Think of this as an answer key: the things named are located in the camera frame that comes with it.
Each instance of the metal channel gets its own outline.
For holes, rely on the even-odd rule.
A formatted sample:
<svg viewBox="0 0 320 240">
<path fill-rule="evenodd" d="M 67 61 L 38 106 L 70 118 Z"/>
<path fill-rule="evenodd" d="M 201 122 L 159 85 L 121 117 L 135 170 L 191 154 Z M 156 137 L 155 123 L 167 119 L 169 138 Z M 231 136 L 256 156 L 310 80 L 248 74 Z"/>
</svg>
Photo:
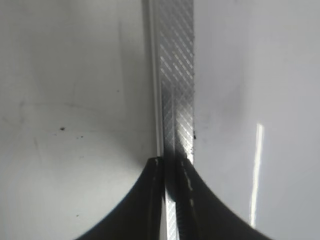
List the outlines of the metal channel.
<svg viewBox="0 0 320 240">
<path fill-rule="evenodd" d="M 150 0 L 150 16 L 158 154 L 172 161 L 173 172 L 176 155 L 193 162 L 194 0 Z M 168 190 L 165 208 L 166 238 L 178 240 Z"/>
</svg>

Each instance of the white wall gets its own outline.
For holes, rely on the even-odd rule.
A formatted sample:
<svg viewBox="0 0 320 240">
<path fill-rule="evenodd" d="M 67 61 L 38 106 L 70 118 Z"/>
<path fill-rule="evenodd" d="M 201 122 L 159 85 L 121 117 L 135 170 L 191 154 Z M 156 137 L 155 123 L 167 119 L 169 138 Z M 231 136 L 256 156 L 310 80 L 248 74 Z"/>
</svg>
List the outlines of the white wall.
<svg viewBox="0 0 320 240">
<path fill-rule="evenodd" d="M 144 11 L 0 0 L 0 239 L 78 237 L 156 154 Z"/>
<path fill-rule="evenodd" d="M 319 239 L 319 12 L 317 0 L 195 1 L 195 167 L 277 240 Z"/>
</svg>

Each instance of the metal strip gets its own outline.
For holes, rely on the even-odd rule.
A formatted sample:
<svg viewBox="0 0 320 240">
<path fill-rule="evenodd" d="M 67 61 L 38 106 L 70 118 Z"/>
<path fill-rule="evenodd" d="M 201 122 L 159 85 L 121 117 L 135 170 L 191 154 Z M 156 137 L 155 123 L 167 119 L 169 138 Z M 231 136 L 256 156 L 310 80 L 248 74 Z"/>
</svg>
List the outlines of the metal strip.
<svg viewBox="0 0 320 240">
<path fill-rule="evenodd" d="M 150 1 L 158 153 L 193 162 L 194 0 Z M 167 239 L 177 240 L 176 204 L 165 197 Z"/>
</svg>

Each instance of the white surface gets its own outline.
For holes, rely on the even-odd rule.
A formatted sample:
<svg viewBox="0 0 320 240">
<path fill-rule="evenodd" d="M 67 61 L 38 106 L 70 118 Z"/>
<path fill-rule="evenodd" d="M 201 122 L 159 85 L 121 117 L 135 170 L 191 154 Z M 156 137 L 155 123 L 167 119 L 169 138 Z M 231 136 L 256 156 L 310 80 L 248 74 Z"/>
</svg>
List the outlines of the white surface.
<svg viewBox="0 0 320 240">
<path fill-rule="evenodd" d="M 276 240 L 319 239 L 319 12 L 316 0 L 195 1 L 195 167 Z"/>
<path fill-rule="evenodd" d="M 156 155 L 143 9 L 0 0 L 0 239 L 78 237 Z"/>
</svg>

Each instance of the black curved edge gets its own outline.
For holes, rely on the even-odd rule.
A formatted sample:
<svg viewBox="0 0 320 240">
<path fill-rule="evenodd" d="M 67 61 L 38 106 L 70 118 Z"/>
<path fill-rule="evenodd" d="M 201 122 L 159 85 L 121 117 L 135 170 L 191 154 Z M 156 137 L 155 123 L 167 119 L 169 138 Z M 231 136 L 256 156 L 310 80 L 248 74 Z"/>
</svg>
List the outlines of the black curved edge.
<svg viewBox="0 0 320 240">
<path fill-rule="evenodd" d="M 164 190 L 164 163 L 150 158 L 125 198 L 77 240 L 158 240 Z"/>
<path fill-rule="evenodd" d="M 180 240 L 270 240 L 230 211 L 188 159 L 176 161 L 175 190 Z"/>
</svg>

